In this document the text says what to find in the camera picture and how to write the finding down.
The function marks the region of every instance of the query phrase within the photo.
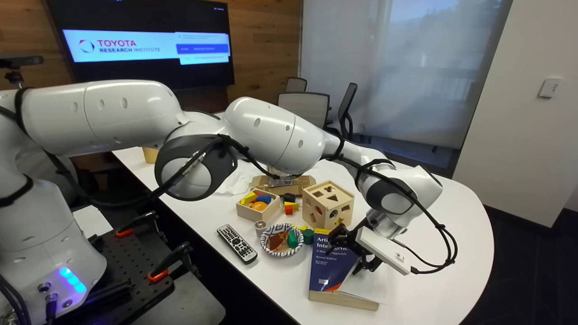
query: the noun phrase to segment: remote control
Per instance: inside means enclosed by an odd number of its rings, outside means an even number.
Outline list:
[[[243,263],[256,260],[256,251],[229,224],[220,225],[216,233]]]

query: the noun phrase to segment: monitor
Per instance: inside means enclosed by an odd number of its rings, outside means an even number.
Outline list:
[[[231,85],[225,3],[46,0],[75,79],[157,79],[171,88]]]

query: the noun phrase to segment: bowl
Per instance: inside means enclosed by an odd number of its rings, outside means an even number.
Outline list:
[[[269,247],[269,238],[281,233],[281,231],[290,231],[296,235],[297,245],[296,247],[288,247],[285,244],[279,245],[279,249],[270,249]],[[267,227],[261,235],[259,235],[259,247],[270,254],[270,256],[278,256],[278,258],[287,258],[296,254],[303,245],[303,235],[301,231],[294,229],[290,224],[274,224],[270,227]]]

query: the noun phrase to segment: chair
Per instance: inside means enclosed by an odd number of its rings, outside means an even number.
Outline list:
[[[303,77],[288,77],[285,92],[305,92],[306,90],[306,79]]]
[[[323,128],[328,110],[328,95],[317,92],[283,92],[278,94],[278,106],[310,121],[317,128]]]
[[[352,137],[353,121],[350,119],[348,108],[350,108],[350,103],[353,101],[355,92],[357,92],[357,83],[348,83],[344,95],[341,99],[339,110],[337,110],[339,132],[335,132],[330,126],[325,126],[325,130],[328,130],[332,133],[341,133],[344,139]]]

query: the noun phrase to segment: book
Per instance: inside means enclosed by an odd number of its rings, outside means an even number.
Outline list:
[[[352,280],[352,283],[346,283],[348,278],[355,278],[350,276],[350,272],[357,263],[359,256],[352,253],[348,247],[335,247],[330,251],[330,254],[326,254],[328,247],[330,244],[326,235],[314,236],[308,278],[308,300],[364,310],[377,310],[379,301],[364,298],[362,290],[355,290],[359,289],[355,280]]]

